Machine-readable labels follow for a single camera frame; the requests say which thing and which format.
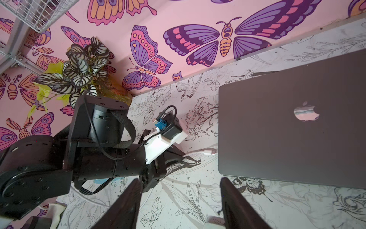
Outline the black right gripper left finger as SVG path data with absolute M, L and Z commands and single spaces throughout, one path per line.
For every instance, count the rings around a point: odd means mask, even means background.
M 135 229 L 142 197 L 142 185 L 134 179 L 109 210 L 93 225 L 94 229 Z

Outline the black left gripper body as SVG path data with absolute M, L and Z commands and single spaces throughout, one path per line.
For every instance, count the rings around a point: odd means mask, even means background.
M 175 145 L 170 146 L 151 164 L 144 165 L 139 175 L 142 192 L 148 192 L 162 181 L 167 175 L 181 169 L 190 169 L 200 165 L 200 160 L 187 156 Z

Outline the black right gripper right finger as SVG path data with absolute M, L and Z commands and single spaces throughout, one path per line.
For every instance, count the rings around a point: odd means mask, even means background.
M 221 178 L 220 191 L 222 212 L 227 229 L 269 229 L 270 226 L 261 218 L 250 203 L 241 195 L 232 182 Z

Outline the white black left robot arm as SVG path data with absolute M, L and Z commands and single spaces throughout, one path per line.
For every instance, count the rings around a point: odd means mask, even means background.
M 88 180 L 138 176 L 148 192 L 181 163 L 177 148 L 187 138 L 176 113 L 163 111 L 155 132 L 144 131 L 135 143 L 136 130 L 127 117 L 128 105 L 106 97 L 82 95 L 72 122 L 55 136 L 33 135 L 13 140 L 1 134 L 1 216 L 21 219 L 45 200 L 67 194 L 74 186 L 92 192 Z

